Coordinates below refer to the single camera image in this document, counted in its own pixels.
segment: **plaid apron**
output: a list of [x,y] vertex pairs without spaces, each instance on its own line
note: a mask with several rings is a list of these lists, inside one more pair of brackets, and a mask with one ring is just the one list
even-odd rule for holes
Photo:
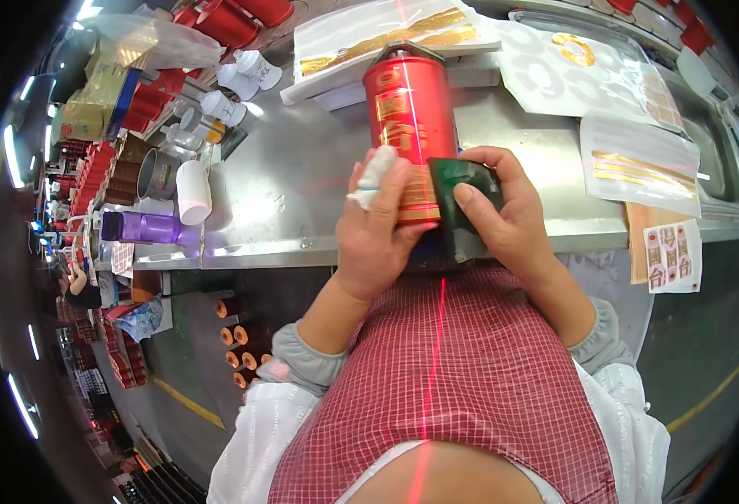
[[607,448],[573,361],[505,268],[401,278],[351,342],[284,452],[268,502],[334,502],[413,439],[472,444],[567,504],[615,503]]

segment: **white sleeve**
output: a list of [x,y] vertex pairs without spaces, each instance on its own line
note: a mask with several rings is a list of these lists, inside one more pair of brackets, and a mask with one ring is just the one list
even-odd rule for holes
[[213,467],[207,504],[263,504],[285,449],[319,399],[293,383],[255,383]]
[[663,423],[644,411],[638,371],[618,363],[593,376],[578,364],[576,371],[605,438],[619,504],[660,502],[672,438]]

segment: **plastic sheet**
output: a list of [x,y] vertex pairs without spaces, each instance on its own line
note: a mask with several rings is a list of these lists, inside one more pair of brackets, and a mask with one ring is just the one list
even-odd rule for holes
[[134,341],[139,343],[156,332],[162,324],[162,313],[162,299],[157,296],[135,310],[115,318],[112,325],[127,332]]
[[138,15],[97,15],[82,25],[94,26],[114,43],[118,64],[142,70],[211,67],[225,50],[198,30]]
[[360,81],[389,42],[408,39],[444,57],[501,47],[482,16],[458,0],[375,0],[319,16],[294,30],[294,85],[283,102],[302,101]]
[[502,43],[495,56],[504,85],[525,111],[571,117],[598,113],[683,129],[657,69],[623,49],[514,21],[486,18],[486,24]]
[[588,196],[700,216],[697,144],[647,124],[584,117],[580,127]]

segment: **gold foil decal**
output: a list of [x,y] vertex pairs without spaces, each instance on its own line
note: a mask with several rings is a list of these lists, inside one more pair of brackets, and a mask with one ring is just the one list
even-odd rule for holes
[[308,76],[321,72],[325,68],[336,66],[339,63],[344,63],[344,61],[349,61],[360,55],[380,49],[389,42],[414,39],[431,32],[436,32],[440,28],[445,28],[445,26],[459,23],[465,18],[465,15],[458,8],[453,7],[452,9],[420,19],[408,28],[393,30],[383,35],[377,35],[369,40],[362,40],[352,47],[339,50],[336,54],[300,60],[299,65],[302,67],[302,75]]
[[378,121],[395,114],[407,114],[409,111],[408,92],[405,89],[395,89],[390,93],[376,94],[375,108]]
[[681,191],[678,192],[678,191],[674,191],[674,190],[669,190],[670,188],[668,186],[663,187],[664,184],[662,182],[646,181],[646,180],[643,180],[643,179],[640,179],[640,178],[635,178],[634,176],[622,175],[620,173],[596,171],[596,172],[594,172],[594,177],[596,177],[596,178],[605,178],[605,179],[612,180],[612,181],[630,182],[631,184],[637,184],[638,186],[649,187],[649,188],[652,188],[652,189],[655,189],[655,190],[661,190],[661,191],[665,191],[667,193],[677,194],[679,196],[687,197],[689,199],[696,199],[697,198],[697,194],[691,193],[690,191],[683,191],[683,190],[681,190]]
[[579,66],[592,66],[596,63],[594,50],[576,35],[571,35],[570,33],[555,33],[552,35],[552,42],[561,46],[565,46],[568,43],[576,44],[576,46],[582,50],[582,54],[576,54],[565,47],[560,49],[560,54]]
[[472,24],[465,24],[460,28],[446,30],[436,35],[429,35],[420,40],[417,44],[421,45],[454,45],[465,40],[473,40],[478,37],[478,32]]
[[611,172],[628,173],[630,175],[645,176],[646,178],[653,178],[657,181],[664,182],[665,184],[673,184],[675,186],[687,189],[689,191],[696,191],[697,186],[686,181],[679,180],[673,176],[661,175],[660,173],[648,172],[643,169],[629,168],[621,165],[611,165],[610,163],[594,163],[595,169],[607,170]]
[[642,160],[631,159],[629,157],[619,156],[618,154],[611,154],[609,152],[599,152],[599,151],[593,151],[591,155],[593,157],[598,157],[600,159],[606,159],[610,161],[621,161],[622,163],[629,163],[631,165],[640,166],[641,168],[646,168],[646,169],[655,170],[656,172],[666,173],[667,175],[671,175],[683,181],[694,184],[694,178],[691,176],[686,176],[674,170],[664,168],[663,166],[653,165],[652,163],[647,163]]

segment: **tin lid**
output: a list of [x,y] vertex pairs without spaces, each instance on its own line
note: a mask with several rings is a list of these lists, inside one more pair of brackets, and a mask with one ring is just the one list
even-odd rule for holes
[[415,44],[411,40],[399,40],[398,42],[388,43],[381,50],[381,53],[375,57],[375,59],[372,62],[372,65],[369,67],[372,68],[373,66],[377,65],[381,61],[386,61],[392,58],[404,57],[407,55],[413,55],[419,58],[427,58],[429,60],[434,60],[440,65],[445,66],[445,58],[437,54],[436,52],[426,49],[425,47],[419,44]]

